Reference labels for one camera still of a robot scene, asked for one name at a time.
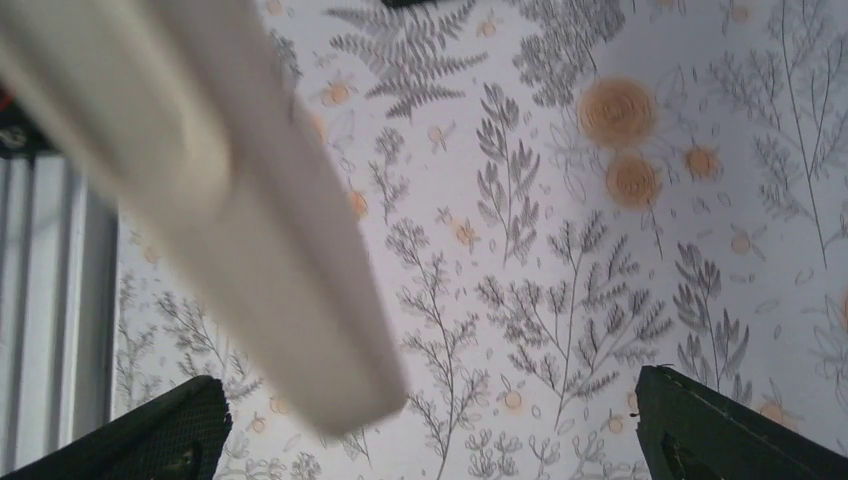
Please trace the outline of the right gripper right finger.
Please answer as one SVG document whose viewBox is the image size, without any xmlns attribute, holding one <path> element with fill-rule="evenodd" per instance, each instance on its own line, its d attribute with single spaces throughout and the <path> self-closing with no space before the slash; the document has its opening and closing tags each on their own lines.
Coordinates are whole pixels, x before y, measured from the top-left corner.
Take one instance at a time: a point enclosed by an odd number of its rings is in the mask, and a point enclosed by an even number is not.
<svg viewBox="0 0 848 480">
<path fill-rule="evenodd" d="M 828 480 L 847 458 L 667 367 L 641 368 L 636 433 L 654 480 Z"/>
</svg>

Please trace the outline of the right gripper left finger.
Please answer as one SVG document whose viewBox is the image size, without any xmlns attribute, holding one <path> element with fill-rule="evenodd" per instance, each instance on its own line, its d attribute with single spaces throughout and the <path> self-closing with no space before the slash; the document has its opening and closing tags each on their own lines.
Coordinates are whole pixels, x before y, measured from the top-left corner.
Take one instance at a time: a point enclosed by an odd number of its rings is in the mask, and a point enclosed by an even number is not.
<svg viewBox="0 0 848 480">
<path fill-rule="evenodd" d="M 4 478 L 210 480 L 232 425 L 222 382 L 201 375 Z"/>
</svg>

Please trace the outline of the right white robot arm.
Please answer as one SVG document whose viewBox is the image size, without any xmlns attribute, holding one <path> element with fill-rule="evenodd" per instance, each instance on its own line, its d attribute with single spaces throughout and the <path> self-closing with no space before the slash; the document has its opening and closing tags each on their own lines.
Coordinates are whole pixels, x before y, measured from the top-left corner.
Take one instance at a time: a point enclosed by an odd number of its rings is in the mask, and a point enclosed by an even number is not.
<svg viewBox="0 0 848 480">
<path fill-rule="evenodd" d="M 185 252 L 1 164 L 3 473 L 209 376 L 208 479 L 649 479 L 654 364 L 846 477 L 845 2 L 168 8 L 190 135 L 128 23 L 54 53 Z"/>
</svg>

